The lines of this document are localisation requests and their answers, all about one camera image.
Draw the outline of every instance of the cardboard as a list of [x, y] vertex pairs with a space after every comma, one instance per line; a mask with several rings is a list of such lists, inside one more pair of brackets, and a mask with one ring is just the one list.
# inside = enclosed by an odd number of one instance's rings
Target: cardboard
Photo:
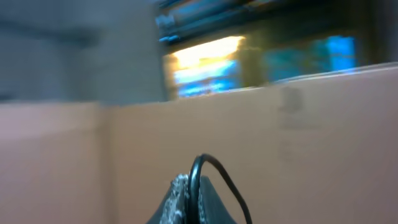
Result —
[[[398, 67], [168, 103], [0, 106], [0, 223], [145, 223], [196, 155], [254, 223], [398, 223]], [[228, 211], [242, 211], [210, 165]]]
[[280, 223], [398, 222], [398, 69], [374, 68], [270, 87]]
[[0, 105], [0, 223], [109, 223], [98, 105]]

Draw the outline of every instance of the gray wall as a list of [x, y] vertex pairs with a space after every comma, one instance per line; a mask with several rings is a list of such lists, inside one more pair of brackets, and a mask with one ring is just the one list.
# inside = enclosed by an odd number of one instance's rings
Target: gray wall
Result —
[[[94, 31], [97, 41], [82, 47], [59, 38], [82, 34], [77, 30]], [[22, 101], [165, 101], [160, 48], [149, 2], [4, 0], [0, 94]]]

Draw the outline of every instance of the wire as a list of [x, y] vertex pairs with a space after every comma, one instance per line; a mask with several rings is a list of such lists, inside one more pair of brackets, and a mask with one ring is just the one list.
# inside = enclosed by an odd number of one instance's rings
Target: wire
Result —
[[236, 199], [238, 200], [244, 218], [246, 219], [247, 224], [252, 224], [249, 208], [246, 205], [246, 202], [242, 198], [242, 195], [239, 193], [238, 189], [234, 185], [233, 181], [229, 177], [227, 171], [221, 165], [221, 163], [209, 154], [202, 154], [197, 156], [195, 161], [193, 162], [191, 173], [189, 174], [188, 178], [188, 193], [189, 197], [187, 198], [187, 221], [189, 224], [199, 224], [199, 208], [198, 208], [198, 201], [199, 201], [199, 188], [200, 188], [200, 173], [201, 168], [205, 162], [209, 162], [213, 165], [218, 172], [223, 177], [224, 181], [228, 185], [229, 189], [232, 191]]

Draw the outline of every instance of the blurry background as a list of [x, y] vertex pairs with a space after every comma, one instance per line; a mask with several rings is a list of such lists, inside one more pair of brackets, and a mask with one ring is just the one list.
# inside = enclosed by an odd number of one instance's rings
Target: blurry background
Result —
[[398, 0], [1, 0], [0, 102], [167, 101], [396, 61], [397, 10]]

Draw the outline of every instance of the window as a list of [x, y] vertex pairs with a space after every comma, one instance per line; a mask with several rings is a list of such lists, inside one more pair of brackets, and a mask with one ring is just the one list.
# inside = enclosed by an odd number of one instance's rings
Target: window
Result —
[[169, 55], [169, 87], [173, 98], [219, 93], [241, 87], [235, 58], [240, 40], [226, 37]]
[[347, 70], [355, 67], [354, 38], [340, 35], [267, 51], [263, 56], [270, 82], [299, 75]]

